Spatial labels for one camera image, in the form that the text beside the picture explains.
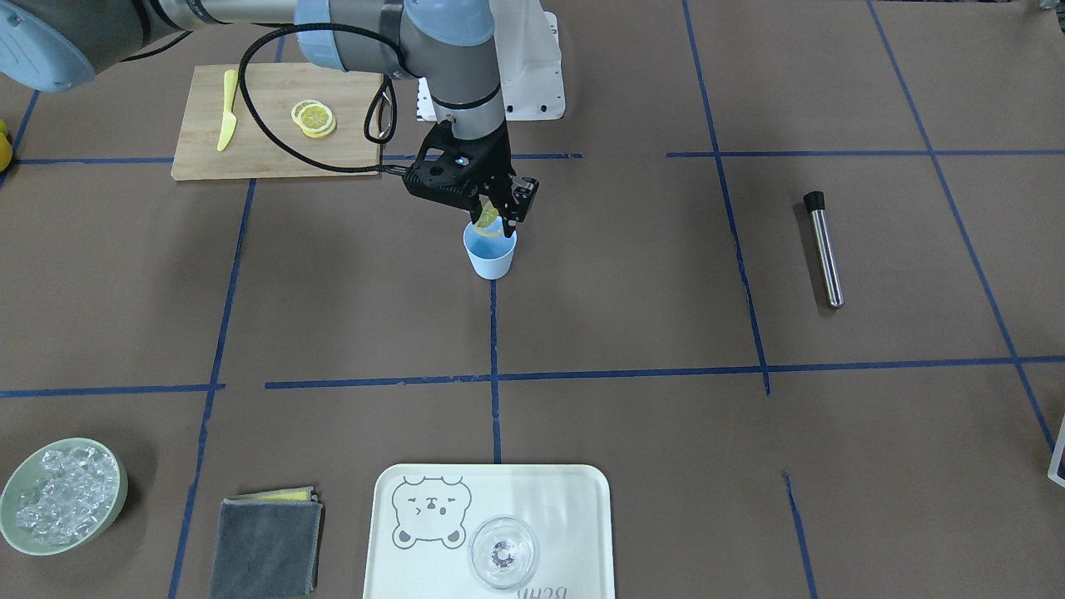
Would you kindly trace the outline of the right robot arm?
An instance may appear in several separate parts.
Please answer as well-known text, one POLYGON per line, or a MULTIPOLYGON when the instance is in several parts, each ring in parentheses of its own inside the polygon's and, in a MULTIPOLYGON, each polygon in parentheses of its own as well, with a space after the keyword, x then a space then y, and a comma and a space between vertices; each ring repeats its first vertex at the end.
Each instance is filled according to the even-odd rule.
POLYGON ((164 37, 208 26, 253 23, 267 32, 245 50, 244 76, 267 42, 298 35, 313 64, 380 72, 379 94, 423 78, 436 125, 410 166, 370 166, 403 179, 409 194, 463 210, 476 223, 484 200, 515 236, 537 181, 511 164, 495 21, 487 1, 4 1, 2 72, 39 92, 65 92, 122 62, 151 56, 164 37))

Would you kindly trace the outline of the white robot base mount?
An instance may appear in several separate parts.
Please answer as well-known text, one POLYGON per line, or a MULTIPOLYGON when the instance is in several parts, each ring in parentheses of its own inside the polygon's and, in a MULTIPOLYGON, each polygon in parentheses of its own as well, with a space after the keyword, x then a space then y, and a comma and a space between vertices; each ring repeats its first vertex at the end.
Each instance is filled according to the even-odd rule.
POLYGON ((417 115, 473 139, 509 122, 562 118, 557 19, 539 1, 404 1, 404 25, 443 60, 419 80, 417 115))

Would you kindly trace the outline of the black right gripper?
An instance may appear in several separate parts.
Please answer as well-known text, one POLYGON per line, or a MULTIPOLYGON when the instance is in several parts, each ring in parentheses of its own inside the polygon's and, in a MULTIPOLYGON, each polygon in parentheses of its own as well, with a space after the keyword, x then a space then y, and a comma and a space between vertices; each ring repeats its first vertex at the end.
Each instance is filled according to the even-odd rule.
POLYGON ((468 209, 471 224, 482 213, 484 204, 491 203, 499 209, 507 239, 517 234, 539 190, 537 179, 518 176, 513 169, 507 124, 479 139, 456 137, 452 122, 436 124, 403 182, 423 200, 468 209))

